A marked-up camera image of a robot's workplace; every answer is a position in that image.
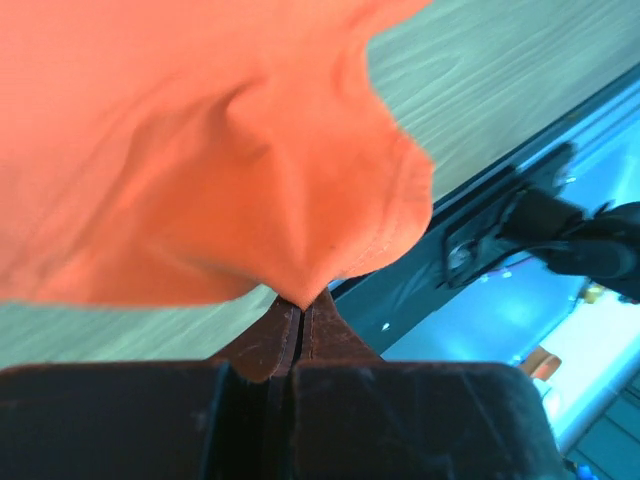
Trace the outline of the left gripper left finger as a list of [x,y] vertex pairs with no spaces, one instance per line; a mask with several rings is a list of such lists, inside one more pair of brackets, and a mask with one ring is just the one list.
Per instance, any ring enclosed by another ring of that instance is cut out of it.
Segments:
[[300,309],[277,297],[266,313],[214,355],[242,378],[264,383],[286,375],[298,345]]

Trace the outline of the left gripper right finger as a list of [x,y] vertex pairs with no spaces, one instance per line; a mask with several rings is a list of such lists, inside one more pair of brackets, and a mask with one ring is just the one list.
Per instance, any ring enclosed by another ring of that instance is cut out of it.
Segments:
[[339,314],[325,289],[302,314],[300,360],[381,361]]

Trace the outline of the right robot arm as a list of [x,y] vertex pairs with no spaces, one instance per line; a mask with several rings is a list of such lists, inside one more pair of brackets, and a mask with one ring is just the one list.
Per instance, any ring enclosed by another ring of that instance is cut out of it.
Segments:
[[504,238],[558,275],[586,277],[639,300],[639,204],[603,205],[592,216],[539,189],[515,202],[501,227]]

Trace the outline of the orange t shirt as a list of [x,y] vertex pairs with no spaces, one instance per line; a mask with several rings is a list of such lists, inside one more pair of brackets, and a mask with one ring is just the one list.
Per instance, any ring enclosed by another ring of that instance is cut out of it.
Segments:
[[366,46],[421,1],[5,1],[1,296],[299,307],[407,253],[433,164]]

